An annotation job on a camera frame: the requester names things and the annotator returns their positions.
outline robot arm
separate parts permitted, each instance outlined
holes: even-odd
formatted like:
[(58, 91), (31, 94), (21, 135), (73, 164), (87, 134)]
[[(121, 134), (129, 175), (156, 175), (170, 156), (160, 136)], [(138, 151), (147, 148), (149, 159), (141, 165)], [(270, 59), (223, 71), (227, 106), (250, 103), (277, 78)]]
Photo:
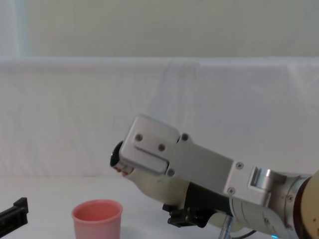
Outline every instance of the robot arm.
[(164, 203), (168, 223), (174, 226), (204, 227), (213, 215), (223, 214), (279, 238), (315, 238), (313, 229), (304, 225), (301, 209), (310, 175), (287, 175), (236, 162), (147, 116), (135, 118), (116, 147), (111, 166)]

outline screw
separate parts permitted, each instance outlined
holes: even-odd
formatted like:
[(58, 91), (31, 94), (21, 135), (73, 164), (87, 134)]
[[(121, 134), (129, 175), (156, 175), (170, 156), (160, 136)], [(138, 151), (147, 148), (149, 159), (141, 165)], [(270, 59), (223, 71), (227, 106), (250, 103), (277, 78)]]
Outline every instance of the screw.
[(165, 145), (161, 143), (159, 145), (159, 151), (163, 152), (164, 150), (165, 150)]
[(170, 169), (167, 171), (167, 175), (168, 175), (169, 177), (174, 176), (174, 174), (175, 174), (174, 169), (171, 169), (171, 168), (170, 168)]
[(242, 163), (242, 162), (238, 162), (238, 163), (236, 163), (236, 168), (237, 169), (242, 169), (244, 167), (244, 164)]
[(228, 192), (228, 194), (233, 195), (235, 193), (235, 189), (234, 188), (228, 188), (227, 192)]
[(141, 135), (140, 133), (138, 133), (137, 135), (135, 135), (135, 140), (140, 142), (143, 140), (143, 135)]
[(293, 199), (294, 199), (294, 197), (293, 197), (293, 195), (289, 195), (289, 196), (287, 197), (287, 199), (288, 199), (288, 202), (292, 202)]
[(183, 134), (181, 135), (181, 139), (182, 139), (183, 141), (187, 141), (187, 140), (188, 140), (188, 134), (187, 134), (187, 133), (183, 133)]

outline cable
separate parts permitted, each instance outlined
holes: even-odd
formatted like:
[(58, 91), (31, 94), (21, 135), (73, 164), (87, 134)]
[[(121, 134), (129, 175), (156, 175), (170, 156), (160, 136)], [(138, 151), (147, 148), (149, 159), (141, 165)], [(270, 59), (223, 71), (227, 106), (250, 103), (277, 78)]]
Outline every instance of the cable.
[(254, 234), (256, 231), (255, 230), (252, 230), (251, 232), (247, 233), (247, 234), (244, 234), (240, 237), (237, 237), (237, 238), (232, 238), (232, 239), (244, 239), (244, 238), (247, 238), (249, 236), (251, 236), (252, 234)]

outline metal rod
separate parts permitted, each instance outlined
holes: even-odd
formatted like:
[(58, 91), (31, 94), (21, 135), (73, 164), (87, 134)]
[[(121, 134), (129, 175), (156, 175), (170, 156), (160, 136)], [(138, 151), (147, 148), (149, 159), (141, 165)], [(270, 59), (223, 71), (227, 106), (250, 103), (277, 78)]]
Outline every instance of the metal rod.
[(230, 232), (231, 232), (231, 228), (233, 226), (234, 220), (233, 217), (231, 216), (227, 216), (225, 218), (223, 227), (221, 229), (221, 232), (219, 234), (218, 239), (231, 239), (230, 237)]

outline cup rim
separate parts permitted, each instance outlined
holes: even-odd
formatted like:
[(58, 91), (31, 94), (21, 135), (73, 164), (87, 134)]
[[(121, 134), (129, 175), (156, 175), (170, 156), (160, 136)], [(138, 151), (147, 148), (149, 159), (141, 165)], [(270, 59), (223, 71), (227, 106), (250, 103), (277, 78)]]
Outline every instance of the cup rim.
[[(95, 204), (95, 203), (108, 203), (110, 205), (113, 205), (115, 207), (117, 207), (119, 209), (119, 212), (110, 217), (110, 218), (107, 218), (107, 219), (103, 219), (103, 220), (98, 220), (98, 221), (86, 221), (86, 220), (81, 220), (79, 218), (77, 218), (75, 216), (75, 213), (78, 212), (80, 209), (88, 206), (88, 205), (92, 205), (92, 204)], [(123, 206), (122, 204), (120, 204), (119, 202), (117, 201), (114, 201), (114, 200), (110, 200), (110, 199), (96, 199), (96, 200), (90, 200), (90, 201), (86, 201), (84, 203), (81, 203), (79, 205), (77, 205), (73, 210), (72, 210), (72, 218), (74, 221), (78, 222), (78, 223), (82, 223), (82, 224), (103, 224), (103, 223), (109, 223), (111, 221), (114, 221), (115, 219), (119, 218), (122, 214), (122, 211), (123, 211)]]

